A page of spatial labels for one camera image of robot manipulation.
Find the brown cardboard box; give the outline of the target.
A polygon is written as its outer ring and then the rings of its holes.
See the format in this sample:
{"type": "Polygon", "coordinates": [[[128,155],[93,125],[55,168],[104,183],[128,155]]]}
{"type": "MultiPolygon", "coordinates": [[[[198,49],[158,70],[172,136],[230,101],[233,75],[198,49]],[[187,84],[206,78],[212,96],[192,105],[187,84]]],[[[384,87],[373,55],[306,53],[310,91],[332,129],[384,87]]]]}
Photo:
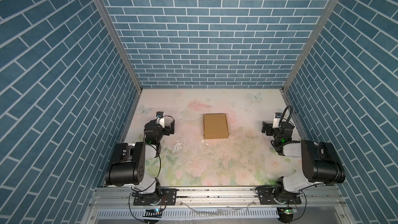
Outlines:
{"type": "Polygon", "coordinates": [[[204,139],[227,139],[229,137],[229,128],[227,115],[224,113],[204,114],[204,139]]]}

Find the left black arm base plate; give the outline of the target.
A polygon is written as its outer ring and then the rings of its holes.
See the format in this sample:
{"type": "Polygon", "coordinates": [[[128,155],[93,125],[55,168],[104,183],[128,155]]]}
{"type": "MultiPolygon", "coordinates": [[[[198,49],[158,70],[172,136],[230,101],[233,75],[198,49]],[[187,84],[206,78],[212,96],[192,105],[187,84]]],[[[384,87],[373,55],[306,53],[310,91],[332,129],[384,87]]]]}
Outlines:
{"type": "Polygon", "coordinates": [[[175,205],[178,190],[176,188],[159,188],[150,194],[137,193],[134,197],[134,206],[175,205]]]}

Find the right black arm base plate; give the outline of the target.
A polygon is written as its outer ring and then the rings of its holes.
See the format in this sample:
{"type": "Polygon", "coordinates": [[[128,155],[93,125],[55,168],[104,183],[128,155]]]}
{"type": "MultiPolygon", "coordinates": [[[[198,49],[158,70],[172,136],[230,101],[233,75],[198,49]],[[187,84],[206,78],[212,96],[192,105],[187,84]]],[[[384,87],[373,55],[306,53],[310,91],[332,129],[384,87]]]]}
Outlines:
{"type": "Polygon", "coordinates": [[[258,186],[254,189],[257,194],[261,205],[286,205],[302,204],[299,194],[290,192],[279,192],[271,186],[258,186]]]}

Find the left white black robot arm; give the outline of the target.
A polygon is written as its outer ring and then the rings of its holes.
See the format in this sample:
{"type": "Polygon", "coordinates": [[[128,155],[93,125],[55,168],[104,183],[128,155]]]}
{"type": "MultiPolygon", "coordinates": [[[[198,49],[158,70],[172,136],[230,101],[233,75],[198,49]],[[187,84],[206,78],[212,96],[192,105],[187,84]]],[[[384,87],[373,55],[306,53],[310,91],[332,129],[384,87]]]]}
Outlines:
{"type": "Polygon", "coordinates": [[[143,141],[117,144],[105,173],[105,185],[130,186],[136,194],[160,197],[160,182],[157,177],[145,174],[145,162],[160,158],[162,138],[174,133],[175,120],[165,125],[164,118],[160,117],[145,124],[143,141]]]}

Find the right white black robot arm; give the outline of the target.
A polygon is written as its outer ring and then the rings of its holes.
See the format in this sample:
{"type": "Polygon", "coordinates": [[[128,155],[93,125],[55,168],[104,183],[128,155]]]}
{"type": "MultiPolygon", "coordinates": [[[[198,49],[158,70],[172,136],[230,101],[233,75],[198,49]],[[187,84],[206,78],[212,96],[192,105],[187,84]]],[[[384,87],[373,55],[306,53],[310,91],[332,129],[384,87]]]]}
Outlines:
{"type": "Polygon", "coordinates": [[[331,143],[292,139],[294,125],[288,121],[280,124],[262,122],[262,133],[271,136],[271,146],[280,156],[300,158],[301,168],[290,176],[280,177],[274,186],[273,197],[287,202],[307,188],[318,185],[341,184],[346,173],[331,143]]]}

